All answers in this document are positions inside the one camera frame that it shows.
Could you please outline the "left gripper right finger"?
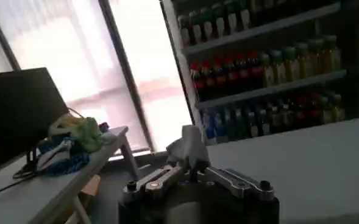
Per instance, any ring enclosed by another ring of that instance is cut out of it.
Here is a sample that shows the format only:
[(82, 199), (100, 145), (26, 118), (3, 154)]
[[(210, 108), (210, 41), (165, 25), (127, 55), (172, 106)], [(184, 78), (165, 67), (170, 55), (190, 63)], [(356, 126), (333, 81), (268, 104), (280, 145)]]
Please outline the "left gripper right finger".
[(260, 201), (273, 201), (274, 188), (268, 181), (257, 181), (233, 169), (207, 167), (197, 171), (198, 179), (205, 183), (207, 195), (215, 198), (237, 198), (246, 200), (255, 197)]

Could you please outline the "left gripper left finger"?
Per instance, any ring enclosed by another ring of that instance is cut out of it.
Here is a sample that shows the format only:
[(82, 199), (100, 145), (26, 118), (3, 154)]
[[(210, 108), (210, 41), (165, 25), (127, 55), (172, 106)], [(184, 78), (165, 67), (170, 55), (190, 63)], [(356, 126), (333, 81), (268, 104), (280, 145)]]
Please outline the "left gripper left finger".
[(138, 181), (130, 181), (123, 189), (124, 200), (139, 200), (144, 195), (160, 198), (169, 187), (184, 176), (185, 169), (166, 165)]

